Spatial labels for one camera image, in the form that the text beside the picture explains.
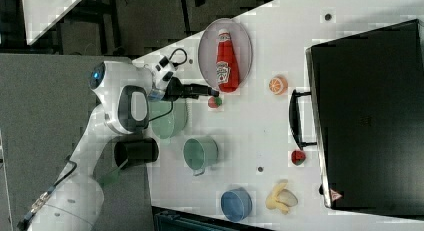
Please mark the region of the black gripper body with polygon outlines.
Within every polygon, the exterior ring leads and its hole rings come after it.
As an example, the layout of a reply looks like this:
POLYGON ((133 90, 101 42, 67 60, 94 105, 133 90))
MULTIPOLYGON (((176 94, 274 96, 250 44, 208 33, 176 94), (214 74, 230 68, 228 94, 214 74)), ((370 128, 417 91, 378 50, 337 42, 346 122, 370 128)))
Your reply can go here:
POLYGON ((179 98, 188 98, 185 86, 176 77, 173 77, 165 91, 164 100, 174 102, 179 98))

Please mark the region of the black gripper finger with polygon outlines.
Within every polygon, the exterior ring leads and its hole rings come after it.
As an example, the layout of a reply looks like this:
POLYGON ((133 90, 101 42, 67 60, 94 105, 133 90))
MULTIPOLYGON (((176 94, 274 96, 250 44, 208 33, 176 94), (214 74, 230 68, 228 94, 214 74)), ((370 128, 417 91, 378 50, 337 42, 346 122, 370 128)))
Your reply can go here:
POLYGON ((219 97, 219 93, 218 94, 190 94, 188 95, 186 98, 190 98, 190 99, 199 99, 200 97, 219 97))
POLYGON ((187 93, 213 93, 214 89, 206 85, 185 84, 184 91, 187 93))

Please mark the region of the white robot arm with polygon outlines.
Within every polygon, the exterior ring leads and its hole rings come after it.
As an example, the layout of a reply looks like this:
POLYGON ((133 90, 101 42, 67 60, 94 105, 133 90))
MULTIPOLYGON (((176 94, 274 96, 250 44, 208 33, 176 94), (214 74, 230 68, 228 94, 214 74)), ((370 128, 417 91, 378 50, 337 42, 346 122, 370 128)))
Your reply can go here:
POLYGON ((89 78, 100 103, 55 183, 32 204, 17 224, 19 231, 91 231, 104 202, 94 169, 112 139, 139 134, 153 120, 149 104, 180 98, 217 97, 219 92, 201 84, 183 84, 175 76, 177 64, 162 58, 156 65, 104 61, 89 78))

